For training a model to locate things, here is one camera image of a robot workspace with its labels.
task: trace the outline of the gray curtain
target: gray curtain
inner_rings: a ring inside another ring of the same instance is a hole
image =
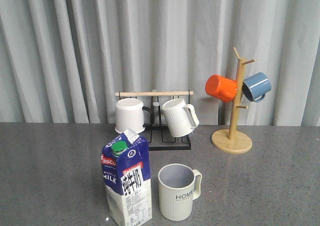
[[[205,83],[236,47],[272,84],[239,125],[320,126],[319,38],[320,0],[0,0],[0,121],[114,123],[115,92],[156,89],[228,124]]]

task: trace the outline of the wooden round base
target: wooden round base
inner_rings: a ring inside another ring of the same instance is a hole
[[[233,141],[228,139],[228,135],[229,129],[218,130],[212,134],[211,140],[217,148],[234,154],[245,153],[252,148],[251,138],[244,133],[236,131]]]

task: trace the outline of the mug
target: mug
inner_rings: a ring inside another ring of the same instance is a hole
[[[268,77],[259,72],[243,80],[242,92],[251,102],[262,101],[266,93],[271,90],[271,83]]]
[[[162,215],[172,221],[189,217],[193,200],[201,194],[202,174],[186,165],[173,163],[160,169],[158,179]]]
[[[149,124],[144,124],[145,117],[143,110],[150,112],[151,120]],[[115,105],[115,130],[122,133],[131,129],[136,133],[141,133],[145,127],[151,126],[155,122],[155,114],[149,107],[136,98],[125,98],[116,102]]]
[[[172,137],[186,136],[199,125],[195,108],[191,104],[186,104],[183,98],[167,101],[161,110]]]
[[[205,92],[223,102],[231,101],[237,94],[237,82],[220,75],[212,75],[205,84]]]

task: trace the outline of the milk carton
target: milk carton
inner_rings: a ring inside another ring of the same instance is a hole
[[[111,146],[124,141],[120,155]],[[101,165],[110,216],[119,226],[138,226],[152,218],[148,141],[128,129],[102,149]]]

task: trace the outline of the granite countertop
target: granite countertop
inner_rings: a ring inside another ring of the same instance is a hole
[[[318,225],[320,128],[238,126],[252,139],[245,154],[211,143],[221,126],[199,126],[191,150],[151,151],[154,225]],[[0,224],[116,225],[108,213],[100,165],[114,125],[0,123]],[[160,145],[152,139],[150,145]],[[190,217],[159,210],[158,171],[183,163],[202,175]]]

